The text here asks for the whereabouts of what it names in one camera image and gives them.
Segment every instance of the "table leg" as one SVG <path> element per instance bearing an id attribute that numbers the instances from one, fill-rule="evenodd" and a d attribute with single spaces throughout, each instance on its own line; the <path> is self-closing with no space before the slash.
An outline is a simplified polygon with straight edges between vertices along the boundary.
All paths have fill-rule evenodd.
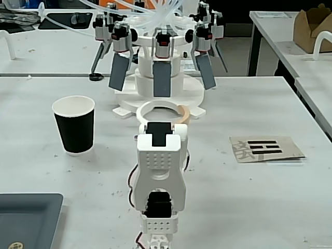
<path id="1" fill-rule="evenodd" d="M 261 38 L 260 31 L 253 24 L 247 76 L 256 76 Z"/>

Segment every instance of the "background table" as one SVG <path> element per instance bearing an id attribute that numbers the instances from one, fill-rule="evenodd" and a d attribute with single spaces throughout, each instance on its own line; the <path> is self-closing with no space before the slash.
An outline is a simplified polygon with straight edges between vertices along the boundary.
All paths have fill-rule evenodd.
<path id="1" fill-rule="evenodd" d="M 75 9 L 47 9 L 45 13 L 82 12 L 93 13 L 90 26 L 82 32 L 94 35 L 92 22 L 97 11 Z M 9 58 L 7 45 L 0 39 L 0 75 L 17 76 L 88 76 L 100 42 L 94 37 L 77 34 L 68 30 L 36 30 L 11 35 L 16 59 Z M 99 61 L 96 72 L 110 74 L 113 49 Z"/>
<path id="2" fill-rule="evenodd" d="M 332 85 L 330 79 L 297 78 L 295 86 L 322 129 L 332 137 Z"/>
<path id="3" fill-rule="evenodd" d="M 127 197 L 139 124 L 114 116 L 107 82 L 2 78 L 0 189 L 65 196 L 55 249 L 132 248 L 140 230 Z M 217 82 L 201 106 L 207 115 L 189 125 L 186 208 L 172 248 L 308 248 L 330 238 L 332 145 L 322 130 L 283 78 Z M 63 152 L 51 111 L 72 94 L 96 101 L 95 147 L 82 157 Z M 291 136 L 307 159 L 238 164 L 229 136 L 246 135 Z"/>
<path id="4" fill-rule="evenodd" d="M 319 60 L 314 61 L 311 54 L 305 53 L 293 42 L 297 12 L 286 12 L 286 14 L 290 18 L 259 18 L 256 11 L 250 12 L 254 27 L 248 76 L 256 75 L 262 36 L 294 78 L 331 75 L 332 53 L 321 54 Z"/>

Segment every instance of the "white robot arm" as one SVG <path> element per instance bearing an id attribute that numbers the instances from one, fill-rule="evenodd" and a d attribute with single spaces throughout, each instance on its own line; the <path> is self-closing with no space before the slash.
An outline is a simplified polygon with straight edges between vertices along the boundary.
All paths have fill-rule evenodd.
<path id="1" fill-rule="evenodd" d="M 149 122 L 137 138 L 138 173 L 133 185 L 135 208 L 150 249 L 168 249 L 183 211 L 186 186 L 187 125 Z"/>

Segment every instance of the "cardboard box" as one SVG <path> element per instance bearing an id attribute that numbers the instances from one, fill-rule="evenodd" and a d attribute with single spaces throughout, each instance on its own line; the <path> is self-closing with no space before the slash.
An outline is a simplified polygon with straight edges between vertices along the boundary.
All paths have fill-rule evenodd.
<path id="1" fill-rule="evenodd" d="M 324 4 L 307 12 L 300 11 L 295 18 L 293 41 L 306 53 L 313 53 L 316 38 L 321 31 L 332 32 L 332 13 Z M 324 40 L 320 52 L 332 52 L 332 43 Z"/>

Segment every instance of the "white cup rim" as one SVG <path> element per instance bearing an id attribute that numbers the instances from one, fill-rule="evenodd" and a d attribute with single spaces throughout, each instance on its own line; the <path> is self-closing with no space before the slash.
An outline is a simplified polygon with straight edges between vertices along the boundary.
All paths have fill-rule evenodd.
<path id="1" fill-rule="evenodd" d="M 86 108 L 86 110 L 84 110 L 83 112 L 79 112 L 79 113 L 72 113 L 72 114 L 65 114 L 65 113 L 61 113 L 61 111 L 59 111 L 57 109 L 57 104 L 59 104 L 60 102 L 62 101 L 66 101 L 68 99 L 71 99 L 71 98 L 81 98 L 81 99 L 84 99 L 84 100 L 88 100 L 90 101 L 90 105 Z M 61 116 L 61 117 L 65 117 L 65 118 L 75 118 L 75 117 L 81 117 L 81 116 L 84 116 L 90 112 L 92 112 L 94 110 L 94 107 L 95 107 L 95 102 L 92 98 L 89 98 L 87 96 L 82 96 L 82 95 L 71 95 L 71 96 L 66 96 L 66 97 L 63 97 L 61 99 L 58 99 L 56 100 L 53 104 L 52 104 L 52 110 L 53 112 L 58 115 L 58 116 Z"/>

